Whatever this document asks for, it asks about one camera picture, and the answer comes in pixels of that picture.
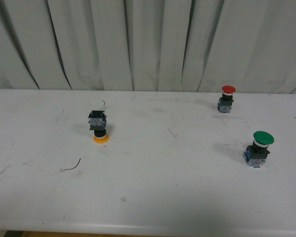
thin black wire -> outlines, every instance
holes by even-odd
[[[81,160],[81,158],[79,158],[78,164],[77,164],[74,168],[76,168],[76,167],[79,165],[80,160]]]

scuff mark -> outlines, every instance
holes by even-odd
[[[11,165],[8,165],[6,168],[4,168],[2,171],[0,171],[0,175],[6,172],[7,169],[9,169]]]
[[[28,164],[28,163],[30,163],[30,162],[31,162],[31,160],[32,160],[32,159],[30,159],[28,162],[26,162],[26,163],[22,163],[22,164]]]
[[[178,133],[174,133],[170,128],[168,129],[168,131],[175,137],[178,138]]]

white table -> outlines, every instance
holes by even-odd
[[[0,229],[296,236],[296,95],[235,93],[230,114],[220,96],[0,90]],[[247,167],[258,130],[275,143]]]

curtain fold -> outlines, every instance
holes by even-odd
[[[134,90],[158,90],[163,11],[162,0],[126,0]]]
[[[0,9],[0,88],[38,89],[18,54]]]
[[[48,0],[64,69],[73,90],[103,90],[91,3]]]
[[[182,74],[183,91],[199,89],[222,4],[223,0],[195,2]]]
[[[0,88],[296,93],[296,0],[0,0]]]
[[[40,89],[70,89],[45,1],[4,0],[31,75]]]
[[[133,90],[124,1],[92,0],[91,10],[105,90]]]
[[[199,91],[296,93],[296,0],[225,1]]]

green push button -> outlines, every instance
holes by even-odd
[[[253,137],[262,145],[270,145],[274,142],[274,137],[271,134],[263,131],[255,132]]]

